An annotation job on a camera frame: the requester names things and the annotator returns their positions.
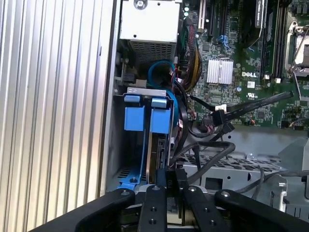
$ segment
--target black connector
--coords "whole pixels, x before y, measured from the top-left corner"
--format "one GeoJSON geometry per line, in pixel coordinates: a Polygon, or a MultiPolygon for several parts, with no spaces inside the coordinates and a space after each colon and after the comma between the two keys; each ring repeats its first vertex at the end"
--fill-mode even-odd
{"type": "Polygon", "coordinates": [[[211,114],[214,126],[220,126],[227,123],[224,110],[218,110],[211,114]]]}
{"type": "Polygon", "coordinates": [[[235,127],[232,125],[232,123],[228,122],[227,124],[223,125],[223,128],[222,128],[221,131],[222,131],[223,134],[228,134],[228,133],[232,132],[234,129],[235,129],[235,127]]]}

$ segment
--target silver heatsink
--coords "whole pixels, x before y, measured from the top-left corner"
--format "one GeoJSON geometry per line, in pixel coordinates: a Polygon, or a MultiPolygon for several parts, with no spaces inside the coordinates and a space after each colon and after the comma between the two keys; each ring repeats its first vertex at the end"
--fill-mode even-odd
{"type": "Polygon", "coordinates": [[[208,62],[207,83],[230,85],[233,82],[232,60],[210,59],[208,62]]]}

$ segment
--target label sticker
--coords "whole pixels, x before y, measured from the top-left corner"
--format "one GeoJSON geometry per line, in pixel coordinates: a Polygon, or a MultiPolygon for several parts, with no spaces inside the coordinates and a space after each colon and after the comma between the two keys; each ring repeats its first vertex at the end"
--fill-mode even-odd
{"type": "Polygon", "coordinates": [[[255,82],[254,81],[248,81],[247,88],[255,88],[255,82]]]}

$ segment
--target metal frame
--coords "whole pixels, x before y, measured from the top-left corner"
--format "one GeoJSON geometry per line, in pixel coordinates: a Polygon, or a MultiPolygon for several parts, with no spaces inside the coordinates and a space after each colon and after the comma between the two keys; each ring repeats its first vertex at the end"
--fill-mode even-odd
{"type": "Polygon", "coordinates": [[[3,232],[31,230],[99,195],[114,2],[0,3],[3,232]]]}

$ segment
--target perforated metal plate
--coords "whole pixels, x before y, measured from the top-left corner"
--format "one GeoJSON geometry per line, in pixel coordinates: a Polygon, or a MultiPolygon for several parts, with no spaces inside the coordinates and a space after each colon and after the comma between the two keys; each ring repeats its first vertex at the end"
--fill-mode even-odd
{"type": "Polygon", "coordinates": [[[154,60],[172,60],[175,54],[175,43],[152,43],[141,41],[130,41],[141,63],[154,60]]]}

